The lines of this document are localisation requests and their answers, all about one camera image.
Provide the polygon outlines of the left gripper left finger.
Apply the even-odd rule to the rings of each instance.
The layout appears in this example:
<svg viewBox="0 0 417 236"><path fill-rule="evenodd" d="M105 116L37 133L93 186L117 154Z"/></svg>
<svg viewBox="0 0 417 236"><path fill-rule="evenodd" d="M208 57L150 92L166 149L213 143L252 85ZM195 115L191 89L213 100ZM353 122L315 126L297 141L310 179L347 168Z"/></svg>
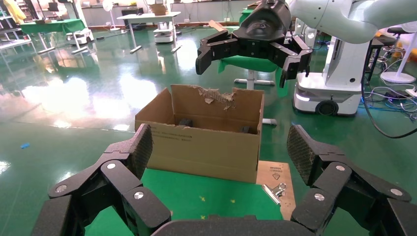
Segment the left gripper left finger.
<svg viewBox="0 0 417 236"><path fill-rule="evenodd" d="M152 148L148 124L140 125L131 139L109 145L93 165L50 189L32 235L83 236L108 207L132 234L153 234L171 220L171 213L142 182Z"/></svg>

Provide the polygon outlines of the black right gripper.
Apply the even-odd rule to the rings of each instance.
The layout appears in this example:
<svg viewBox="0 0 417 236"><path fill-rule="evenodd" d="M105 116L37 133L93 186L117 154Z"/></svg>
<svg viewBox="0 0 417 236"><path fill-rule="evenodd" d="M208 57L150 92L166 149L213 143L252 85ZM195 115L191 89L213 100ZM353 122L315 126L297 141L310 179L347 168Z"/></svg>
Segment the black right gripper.
<svg viewBox="0 0 417 236"><path fill-rule="evenodd" d="M309 73L312 49L298 35L283 44L291 18L284 0L263 0L234 33L222 30L200 40L195 60L197 75L202 75L212 61L236 55L269 58L281 68L280 88L287 80L296 79L298 73Z"/></svg>

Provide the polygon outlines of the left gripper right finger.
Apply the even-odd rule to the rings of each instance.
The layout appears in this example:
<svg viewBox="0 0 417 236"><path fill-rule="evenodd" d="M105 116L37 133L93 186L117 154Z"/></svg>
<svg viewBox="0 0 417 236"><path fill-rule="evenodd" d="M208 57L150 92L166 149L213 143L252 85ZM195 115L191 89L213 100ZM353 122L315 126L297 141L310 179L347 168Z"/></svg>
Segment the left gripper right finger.
<svg viewBox="0 0 417 236"><path fill-rule="evenodd" d="M309 187L292 222L320 236L341 208L372 236L416 235L417 207L404 189L361 169L337 146L315 141L300 125L289 129L287 152Z"/></svg>

